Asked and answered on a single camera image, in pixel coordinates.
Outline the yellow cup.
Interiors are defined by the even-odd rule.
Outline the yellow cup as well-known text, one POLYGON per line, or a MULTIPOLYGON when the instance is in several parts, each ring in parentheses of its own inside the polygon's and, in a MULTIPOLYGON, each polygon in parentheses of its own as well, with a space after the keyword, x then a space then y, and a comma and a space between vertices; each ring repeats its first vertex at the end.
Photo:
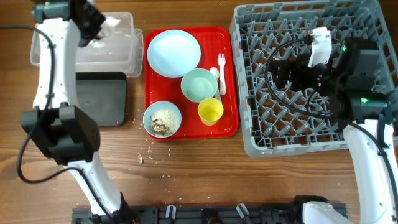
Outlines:
POLYGON ((206 98, 198 105, 198 115, 204 125, 215 125, 224 113, 221 101, 216 98, 206 98))

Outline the light blue bowl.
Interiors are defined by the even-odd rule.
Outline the light blue bowl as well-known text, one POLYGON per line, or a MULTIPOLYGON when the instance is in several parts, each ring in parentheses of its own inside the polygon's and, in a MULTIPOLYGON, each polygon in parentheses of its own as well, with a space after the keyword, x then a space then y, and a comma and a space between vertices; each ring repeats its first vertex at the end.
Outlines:
POLYGON ((156 136, 156 135, 152 132, 152 130, 151 130, 151 128, 150 128, 150 116, 151 116, 152 114, 154 114, 157 110, 160 110, 160 109, 172 110, 172 111, 175 113, 175 115, 176 115, 176 117, 177 117, 177 119, 178 119, 178 129, 179 129, 179 127, 180 127, 180 125, 181 125, 181 123, 182 123, 182 115, 181 115, 181 112, 180 112, 180 110, 178 109, 177 106, 175 106, 173 103, 171 103, 171 102, 169 102, 169 101, 158 101, 158 102, 155 102, 155 103, 151 104, 151 105, 145 110, 144 115, 143 115, 143 120, 142 120, 142 122, 143 122, 143 125, 144 125, 145 130, 146 130, 152 137, 155 137, 155 138, 169 138, 169 137, 171 137, 172 135, 174 135, 174 134, 178 131, 178 129, 176 130, 176 132, 174 132, 174 133, 173 133, 172 135, 170 135, 170 136, 160 137, 160 136, 156 136))

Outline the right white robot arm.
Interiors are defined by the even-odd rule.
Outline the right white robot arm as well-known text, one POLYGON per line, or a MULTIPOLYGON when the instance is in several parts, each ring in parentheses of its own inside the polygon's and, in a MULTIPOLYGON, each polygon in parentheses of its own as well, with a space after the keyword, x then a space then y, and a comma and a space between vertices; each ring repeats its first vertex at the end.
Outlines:
POLYGON ((354 164, 361 222, 397 222, 397 162, 391 143, 394 118, 388 96, 373 90, 377 43, 357 37, 344 40, 335 68, 311 62, 316 48, 305 58, 274 58, 295 43, 291 40, 270 53, 265 73, 272 74, 276 87, 290 82, 294 91, 312 88, 329 99, 332 116, 288 108, 339 124, 354 164))

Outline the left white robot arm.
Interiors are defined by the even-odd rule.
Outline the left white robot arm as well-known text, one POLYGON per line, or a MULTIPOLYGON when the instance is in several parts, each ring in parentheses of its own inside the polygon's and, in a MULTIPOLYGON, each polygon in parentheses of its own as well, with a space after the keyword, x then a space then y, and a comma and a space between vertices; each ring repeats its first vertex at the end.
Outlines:
POLYGON ((17 156, 19 178, 40 184, 60 175, 33 180, 23 174, 22 157, 33 141, 45 157, 74 176, 91 204, 91 222, 139 223, 104 168, 99 127, 80 109, 77 98, 77 49, 101 39, 105 16, 87 0, 36 1, 32 16, 36 25, 24 29, 40 34, 40 72, 32 110, 21 114, 27 136, 17 156))

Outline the green bowl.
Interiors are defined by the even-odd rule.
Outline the green bowl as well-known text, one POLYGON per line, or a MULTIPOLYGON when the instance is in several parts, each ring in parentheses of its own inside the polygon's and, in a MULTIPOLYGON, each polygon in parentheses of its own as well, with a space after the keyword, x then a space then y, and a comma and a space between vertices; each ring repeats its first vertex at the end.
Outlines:
POLYGON ((206 98, 214 97, 218 86, 217 79, 209 70, 196 68, 183 76, 180 87, 188 100, 200 103, 206 98))

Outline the rice and food scraps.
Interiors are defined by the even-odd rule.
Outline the rice and food scraps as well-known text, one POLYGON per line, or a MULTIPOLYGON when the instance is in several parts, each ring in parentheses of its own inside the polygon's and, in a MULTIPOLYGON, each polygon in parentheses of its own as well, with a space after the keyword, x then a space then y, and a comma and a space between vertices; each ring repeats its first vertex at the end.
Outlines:
POLYGON ((170 136, 178 129, 178 119, 172 110, 160 109, 150 116, 150 128, 156 136, 170 136))

